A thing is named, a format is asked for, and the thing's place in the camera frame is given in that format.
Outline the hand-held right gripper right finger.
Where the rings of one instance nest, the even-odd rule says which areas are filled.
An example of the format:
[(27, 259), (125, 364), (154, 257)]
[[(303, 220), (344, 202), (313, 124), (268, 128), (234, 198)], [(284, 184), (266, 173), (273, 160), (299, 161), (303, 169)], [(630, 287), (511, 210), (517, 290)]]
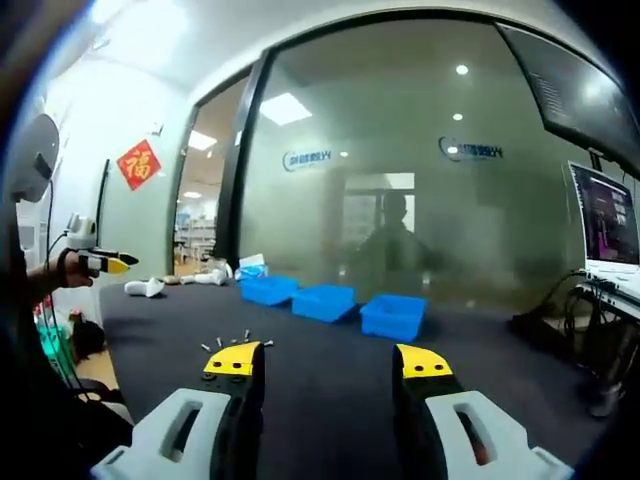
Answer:
[(392, 352), (394, 433), (404, 479), (570, 479), (574, 470), (529, 445), (524, 426), (467, 390), (439, 354)]

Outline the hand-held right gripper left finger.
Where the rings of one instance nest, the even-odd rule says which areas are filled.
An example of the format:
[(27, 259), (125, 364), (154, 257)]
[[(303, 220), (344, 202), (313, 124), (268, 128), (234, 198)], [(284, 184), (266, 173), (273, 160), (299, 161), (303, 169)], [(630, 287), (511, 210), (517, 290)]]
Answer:
[(264, 344), (210, 357), (199, 382), (179, 388), (91, 469), (93, 479), (254, 479), (265, 396)]

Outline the person's left hand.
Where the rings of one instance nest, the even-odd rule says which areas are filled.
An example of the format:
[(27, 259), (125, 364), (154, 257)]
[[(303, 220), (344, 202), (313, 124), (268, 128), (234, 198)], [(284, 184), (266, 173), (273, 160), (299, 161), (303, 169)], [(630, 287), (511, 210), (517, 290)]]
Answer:
[(99, 277), (98, 271), (90, 270), (86, 258), (76, 251), (64, 250), (57, 261), (58, 273), (62, 276), (63, 288), (91, 287)]

